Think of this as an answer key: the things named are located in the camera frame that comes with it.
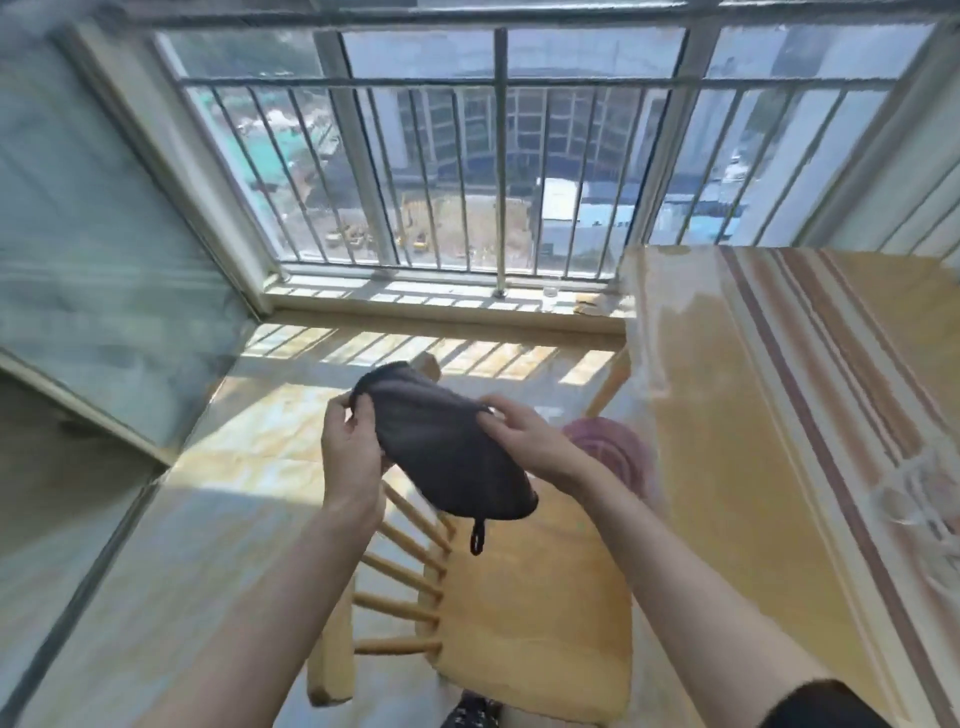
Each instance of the black cloth item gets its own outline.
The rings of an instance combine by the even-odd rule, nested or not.
[[[760,728],[890,728],[873,708],[839,680],[799,686],[778,703]]]
[[[443,388],[405,361],[360,377],[350,409],[370,395],[376,439],[434,507],[474,519],[470,552],[483,550],[484,520],[516,521],[537,508],[523,469],[477,424],[478,401]]]

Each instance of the hand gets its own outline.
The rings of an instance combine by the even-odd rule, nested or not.
[[[324,415],[321,447],[324,453],[323,510],[348,528],[369,529],[383,521],[386,498],[380,477],[390,467],[376,439],[373,401],[357,399],[346,419],[348,395],[330,400]]]
[[[579,497],[590,469],[597,465],[592,457],[567,440],[533,408],[499,395],[486,395],[480,401],[501,412],[504,419],[480,412],[477,422],[523,470],[553,483],[570,496]]]

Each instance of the person's left hand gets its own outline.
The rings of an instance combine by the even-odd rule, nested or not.
[[[380,477],[390,462],[376,440],[373,401],[357,399],[347,419],[348,395],[330,400],[324,415],[321,447],[324,453],[324,506],[337,523],[374,530],[383,521],[386,499]]]

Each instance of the forearm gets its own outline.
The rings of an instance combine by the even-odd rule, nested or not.
[[[700,559],[606,468],[578,498],[709,728],[757,726],[827,670]]]
[[[375,528],[322,509],[140,725],[273,725]]]

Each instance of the black oven mitt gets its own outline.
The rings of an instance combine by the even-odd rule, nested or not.
[[[376,439],[434,507],[474,519],[470,553],[483,550],[484,520],[515,521],[537,508],[523,469],[477,424],[487,407],[444,389],[405,361],[360,377],[350,409],[370,395]]]

